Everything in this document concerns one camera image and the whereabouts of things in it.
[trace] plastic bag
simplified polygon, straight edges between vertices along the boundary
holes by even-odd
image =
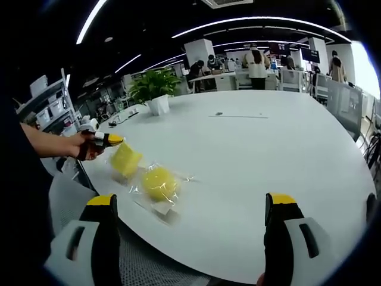
[[[140,153],[125,142],[111,155],[110,163],[117,173],[113,179],[127,187],[132,199],[144,209],[165,216],[179,199],[180,181],[193,176],[174,173],[157,163],[146,165]]]

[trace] ceiling light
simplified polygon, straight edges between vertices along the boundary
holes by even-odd
[[[97,15],[97,13],[99,12],[99,10],[103,7],[103,5],[107,2],[107,0],[99,0],[98,3],[95,5],[93,11],[91,11],[88,19],[86,20],[85,24],[83,25],[82,27],[82,30],[78,36],[78,39],[77,39],[77,45],[79,45],[80,43],[82,43],[83,41],[83,38],[85,37],[85,34],[88,32],[89,28],[90,28],[90,25],[91,23],[93,22],[95,16]]]
[[[270,42],[270,43],[291,43],[294,45],[302,45],[302,46],[309,46],[306,43],[297,43],[297,42],[288,42],[288,41],[242,41],[242,42],[232,42],[232,43],[222,43],[220,45],[215,45],[213,46],[218,47],[218,46],[227,46],[227,45],[234,45],[236,43],[258,43],[258,42]]]
[[[69,81],[70,81],[70,74],[66,76],[66,88],[69,87]]]
[[[281,20],[281,21],[290,21],[290,22],[294,22],[294,23],[305,24],[305,25],[309,25],[309,26],[313,26],[313,27],[325,30],[327,32],[330,32],[330,33],[332,33],[332,34],[334,34],[334,35],[336,35],[336,36],[346,40],[349,43],[351,42],[350,39],[348,39],[347,37],[343,36],[342,34],[336,32],[334,30],[328,29],[326,27],[323,27],[321,25],[318,25],[318,24],[314,24],[314,23],[311,23],[311,22],[307,22],[307,21],[303,21],[303,20],[298,20],[298,19],[284,18],[284,17],[271,17],[271,16],[241,17],[241,18],[232,18],[232,19],[212,22],[212,23],[208,23],[208,24],[205,24],[205,25],[202,25],[202,26],[198,26],[198,27],[195,27],[193,29],[189,29],[189,30],[184,31],[182,33],[176,34],[176,35],[172,36],[172,39],[177,38],[177,37],[182,36],[182,35],[185,35],[187,33],[193,32],[195,30],[199,30],[199,29],[202,29],[202,28],[205,28],[205,27],[216,25],[216,24],[222,24],[222,23],[228,23],[228,22],[234,22],[234,21],[243,21],[243,20],[244,21],[247,21],[247,20]]]
[[[169,59],[167,59],[167,60],[165,60],[165,61],[161,61],[160,63],[154,64],[154,65],[151,66],[151,67],[147,67],[145,70],[143,70],[143,72],[145,72],[146,70],[149,70],[149,69],[151,69],[151,68],[153,68],[153,67],[156,67],[156,66],[158,66],[159,64],[165,63],[166,61],[170,61],[170,60],[173,60],[174,58],[182,57],[183,55],[185,55],[185,53],[184,53],[184,54],[181,54],[181,55],[177,55],[177,56],[175,56],[175,57],[173,57],[173,58],[169,58]]]
[[[125,64],[123,64],[119,69],[117,69],[117,70],[115,71],[115,73],[119,72],[123,67],[125,67],[125,66],[128,65],[129,63],[135,61],[135,60],[136,60],[137,58],[139,58],[141,55],[142,55],[142,54],[137,55],[137,56],[136,56],[135,58],[133,58],[132,60],[130,60],[130,61],[126,62]]]
[[[257,48],[258,48],[258,49],[268,49],[267,46],[258,46]],[[240,49],[249,49],[249,47],[246,46],[246,47],[244,47],[244,48],[225,49],[225,51],[226,51],[226,52],[227,52],[227,51],[237,51],[237,50],[240,50]]]
[[[173,62],[173,63],[167,64],[167,65],[164,66],[164,67],[169,67],[169,66],[171,66],[172,64],[181,63],[182,61],[183,61],[183,60],[175,61],[175,62]]]
[[[323,36],[323,35],[319,35],[319,34],[316,34],[316,33],[310,32],[310,31],[299,30],[299,29],[288,28],[288,27],[278,27],[278,26],[247,26],[247,27],[229,28],[229,29],[225,29],[225,30],[219,30],[219,31],[215,31],[215,32],[207,33],[207,34],[204,34],[204,36],[209,36],[209,35],[218,34],[218,33],[223,33],[223,32],[227,32],[227,31],[233,31],[233,30],[242,30],[242,29],[266,29],[266,28],[271,28],[271,29],[283,29],[283,30],[292,30],[292,31],[296,31],[296,32],[302,32],[302,33],[311,34],[311,35],[314,35],[314,36],[319,36],[319,37],[322,37],[322,38],[326,38],[326,39],[328,39],[328,40],[334,42],[334,40],[331,39],[331,38],[328,38],[328,37],[325,37],[325,36]]]

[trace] woman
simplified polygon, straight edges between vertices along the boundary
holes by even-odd
[[[336,82],[346,82],[344,65],[338,57],[338,52],[332,51],[332,59],[329,63],[329,75]]]
[[[292,57],[282,57],[280,58],[281,70],[295,70],[295,65],[293,63]]]
[[[250,47],[250,52],[244,56],[243,63],[249,68],[252,88],[264,90],[267,78],[266,69],[270,67],[268,58],[253,44]]]

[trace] computer monitor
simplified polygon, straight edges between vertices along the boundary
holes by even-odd
[[[270,52],[275,55],[291,55],[288,43],[270,43]]]
[[[305,61],[312,61],[313,63],[320,64],[320,57],[319,52],[314,51],[313,49],[301,49],[302,51],[302,58]]]

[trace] person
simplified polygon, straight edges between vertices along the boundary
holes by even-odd
[[[251,45],[250,52],[243,58],[243,64],[249,68],[252,88],[264,90],[267,78],[266,69],[270,67],[270,61],[259,51],[256,44]]]
[[[292,70],[295,70],[295,63],[290,55],[287,56],[287,66],[290,67]]]
[[[202,68],[205,66],[204,61],[198,60],[192,66],[190,67],[189,74],[187,75],[188,83],[192,79],[196,79],[197,77],[203,76],[204,74],[202,73]],[[197,80],[194,82],[195,84],[195,92],[200,92],[201,91],[201,81]]]
[[[207,66],[210,70],[220,70],[223,68],[223,63],[218,58],[215,58],[214,55],[209,55]]]
[[[282,65],[281,70],[295,70],[295,65],[291,57],[281,57],[280,64]]]
[[[318,66],[314,66],[315,73],[312,76],[312,96],[313,98],[316,98],[316,83],[317,83],[317,75],[321,73]]]
[[[50,281],[43,264],[50,255],[53,238],[49,214],[49,190],[52,176],[40,158],[78,158],[81,146],[93,140],[93,135],[77,133],[71,137],[41,132],[20,123],[10,97],[0,97],[2,149],[5,169],[1,175],[3,186],[3,218],[5,225],[2,258],[7,262],[7,275],[15,281],[20,271],[28,281]],[[93,160],[102,153],[95,144],[89,144],[85,159]]]
[[[344,65],[336,51],[332,51],[332,59],[329,63],[329,76],[336,82],[346,82]]]
[[[234,59],[230,59],[228,62],[227,62],[227,69],[228,71],[230,72],[233,72],[236,70],[236,62],[234,61]]]
[[[236,58],[236,65],[237,67],[242,67],[242,63],[238,58]]]

